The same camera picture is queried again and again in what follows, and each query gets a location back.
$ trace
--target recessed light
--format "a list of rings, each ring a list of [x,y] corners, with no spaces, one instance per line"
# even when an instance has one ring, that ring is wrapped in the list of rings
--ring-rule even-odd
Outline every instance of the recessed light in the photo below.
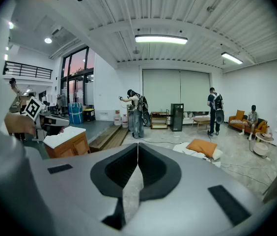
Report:
[[[243,62],[239,59],[237,59],[235,56],[229,54],[229,53],[222,53],[222,56],[226,59],[232,60],[233,62],[236,62],[237,64],[242,64]]]
[[[178,37],[171,35],[136,35],[135,42],[164,42],[185,45],[188,42],[186,37]]]
[[[50,38],[45,38],[45,42],[47,43],[47,44],[50,44],[51,42],[52,42],[52,40],[50,39]]]

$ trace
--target concrete floor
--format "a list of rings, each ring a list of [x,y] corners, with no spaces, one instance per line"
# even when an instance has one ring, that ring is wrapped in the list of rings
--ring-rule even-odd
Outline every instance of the concrete floor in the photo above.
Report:
[[[248,135],[238,136],[239,130],[227,127],[227,124],[222,124],[220,134],[211,137],[212,142],[218,144],[217,148],[223,152],[223,156],[219,159],[222,163],[221,168],[262,199],[263,193],[277,176],[277,147],[270,145],[270,151],[267,154],[269,160],[262,158],[249,150]],[[195,126],[183,126],[182,132],[172,132],[170,129],[155,130],[147,127],[144,132],[144,140],[146,140],[147,143],[190,143],[193,139],[210,141],[207,136],[205,125],[200,126],[199,131],[197,131],[197,127]],[[123,144],[137,142],[146,143],[143,140],[134,139],[132,134],[129,133]],[[153,145],[169,149],[173,149],[175,146],[175,144],[169,143],[158,143]],[[129,203],[125,205],[135,206],[131,200],[138,198],[141,181],[141,173],[139,168],[137,168],[124,189],[124,195],[127,196],[126,203],[129,200]]]
[[[90,144],[98,136],[104,133],[111,125],[113,125],[113,121],[93,120],[93,121],[86,121],[81,124],[71,124],[70,126],[86,129],[87,142]],[[24,146],[33,147],[37,149],[42,159],[49,158],[43,142],[37,143],[35,141],[32,141],[33,136],[29,134],[26,134],[26,138],[27,138],[27,142],[24,142]]]

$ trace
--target orange pillow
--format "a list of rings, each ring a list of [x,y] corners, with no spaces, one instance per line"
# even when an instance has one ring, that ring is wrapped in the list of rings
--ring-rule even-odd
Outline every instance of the orange pillow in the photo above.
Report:
[[[243,119],[243,115],[245,114],[244,111],[241,110],[237,110],[237,114],[236,114],[236,120],[242,120]]]
[[[260,124],[257,126],[257,129],[261,129],[264,124],[266,124],[266,121],[261,121]]]
[[[207,157],[212,157],[217,144],[210,143],[200,139],[194,139],[188,146],[187,149],[194,150],[196,152],[203,153]]]

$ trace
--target black shirt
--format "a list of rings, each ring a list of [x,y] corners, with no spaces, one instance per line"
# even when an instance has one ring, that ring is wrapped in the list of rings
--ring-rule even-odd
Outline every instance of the black shirt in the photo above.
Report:
[[[210,104],[210,105],[211,105],[211,111],[214,111],[213,105],[212,105],[214,98],[215,98],[215,97],[214,97],[212,94],[210,94],[210,95],[208,96],[208,99],[207,99],[207,101],[211,102],[211,104]]]

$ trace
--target black railing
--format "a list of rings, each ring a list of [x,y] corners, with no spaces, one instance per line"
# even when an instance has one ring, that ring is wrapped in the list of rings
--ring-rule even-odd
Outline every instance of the black railing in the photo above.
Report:
[[[49,79],[49,80],[51,79],[51,72],[52,70],[47,68],[27,65],[22,63],[16,63],[11,61],[6,61],[3,69],[3,75],[6,74],[6,75],[28,76],[28,77]]]

